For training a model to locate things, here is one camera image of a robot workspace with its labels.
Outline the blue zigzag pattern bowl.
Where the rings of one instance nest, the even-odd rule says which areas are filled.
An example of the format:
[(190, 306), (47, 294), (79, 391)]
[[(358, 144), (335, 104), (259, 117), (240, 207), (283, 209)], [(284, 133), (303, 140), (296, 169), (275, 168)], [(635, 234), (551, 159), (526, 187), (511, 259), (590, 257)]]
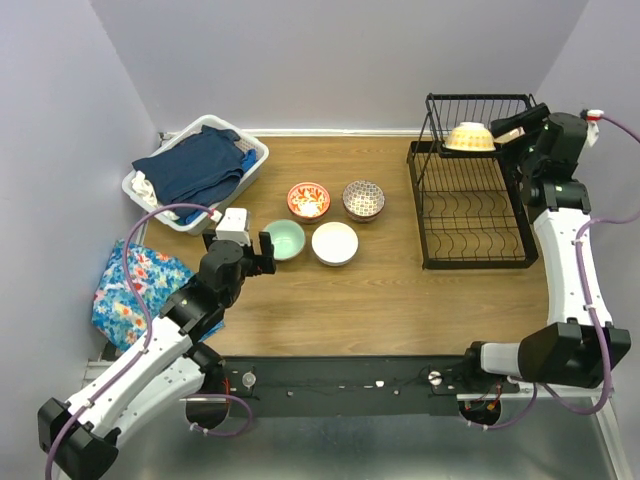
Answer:
[(357, 223), (373, 222), (382, 213), (382, 209), (371, 210), (366, 212), (358, 212), (358, 211), (346, 208), (345, 211), (348, 217)]

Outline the brown lattice pattern bowl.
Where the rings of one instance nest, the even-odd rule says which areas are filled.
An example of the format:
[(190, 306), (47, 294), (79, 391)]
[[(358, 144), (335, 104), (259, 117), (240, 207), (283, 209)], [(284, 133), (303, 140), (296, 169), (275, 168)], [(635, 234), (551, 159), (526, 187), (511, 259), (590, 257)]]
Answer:
[(342, 192), (343, 207), (366, 212), (384, 209), (386, 198), (383, 190), (374, 182), (355, 180), (349, 183)]

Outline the orange floral pattern bowl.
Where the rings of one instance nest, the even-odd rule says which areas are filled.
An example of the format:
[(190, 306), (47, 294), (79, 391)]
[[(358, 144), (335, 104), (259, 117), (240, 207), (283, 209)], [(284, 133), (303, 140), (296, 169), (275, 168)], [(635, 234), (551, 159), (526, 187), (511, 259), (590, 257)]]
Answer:
[(301, 182), (294, 185), (287, 194), (287, 207), (312, 216), (330, 209), (331, 198), (325, 187), (314, 182)]

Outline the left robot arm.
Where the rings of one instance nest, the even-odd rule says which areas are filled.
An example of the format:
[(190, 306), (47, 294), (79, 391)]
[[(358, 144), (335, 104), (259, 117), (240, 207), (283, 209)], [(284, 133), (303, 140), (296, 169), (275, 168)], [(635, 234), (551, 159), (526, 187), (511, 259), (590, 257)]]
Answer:
[(224, 319), (246, 278), (276, 269), (269, 233), (251, 244), (216, 239), (198, 272), (168, 298), (147, 330), (106, 371), (66, 401), (39, 409), (38, 437), (45, 472), (58, 467), (71, 479), (99, 479), (120, 448), (172, 403), (190, 396), (235, 398), (224, 390), (220, 356), (202, 344)]

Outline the celadon green bowl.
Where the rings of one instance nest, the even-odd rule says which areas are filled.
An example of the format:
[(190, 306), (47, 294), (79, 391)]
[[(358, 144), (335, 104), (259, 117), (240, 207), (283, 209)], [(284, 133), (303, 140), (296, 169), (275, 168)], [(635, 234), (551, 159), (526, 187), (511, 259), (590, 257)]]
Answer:
[(306, 243), (302, 227), (292, 220), (276, 220), (263, 229), (268, 232), (274, 246), (274, 259), (287, 261), (295, 258), (303, 250)]

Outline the white ribbed bowl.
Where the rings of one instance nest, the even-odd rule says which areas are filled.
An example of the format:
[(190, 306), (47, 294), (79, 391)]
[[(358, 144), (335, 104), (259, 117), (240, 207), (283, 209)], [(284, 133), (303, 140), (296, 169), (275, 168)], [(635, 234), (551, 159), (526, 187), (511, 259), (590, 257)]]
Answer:
[(320, 225), (312, 235), (312, 250), (316, 258), (328, 266), (342, 266), (356, 255), (359, 239), (347, 224), (328, 222)]

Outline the beige bowl brown leaf pattern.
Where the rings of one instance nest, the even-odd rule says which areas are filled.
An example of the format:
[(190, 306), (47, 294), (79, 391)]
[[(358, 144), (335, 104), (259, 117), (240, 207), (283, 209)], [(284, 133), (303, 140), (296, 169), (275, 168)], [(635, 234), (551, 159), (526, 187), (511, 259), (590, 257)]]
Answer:
[(525, 133), (524, 128), (523, 127), (518, 127), (515, 129), (510, 130), (509, 132), (500, 135), (498, 137), (494, 138), (494, 143), (495, 144), (499, 144), (499, 145), (505, 145), (507, 143), (510, 143), (511, 141), (514, 141), (515, 139), (521, 137), (523, 134)]

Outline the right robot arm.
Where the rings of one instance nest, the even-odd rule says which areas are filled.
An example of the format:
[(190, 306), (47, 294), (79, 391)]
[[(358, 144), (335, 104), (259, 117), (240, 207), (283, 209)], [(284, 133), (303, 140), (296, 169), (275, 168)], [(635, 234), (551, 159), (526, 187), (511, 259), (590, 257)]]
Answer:
[(573, 177), (597, 118), (595, 112), (552, 113), (540, 104), (490, 126), (495, 137), (522, 132), (501, 152), (519, 173), (520, 199), (544, 260), (549, 313), (544, 328), (518, 343), (473, 343), (473, 359), (459, 370), (471, 391), (485, 390), (496, 375), (596, 388), (610, 382), (613, 367), (630, 350), (630, 334), (614, 327), (599, 288), (591, 204), (586, 186)]

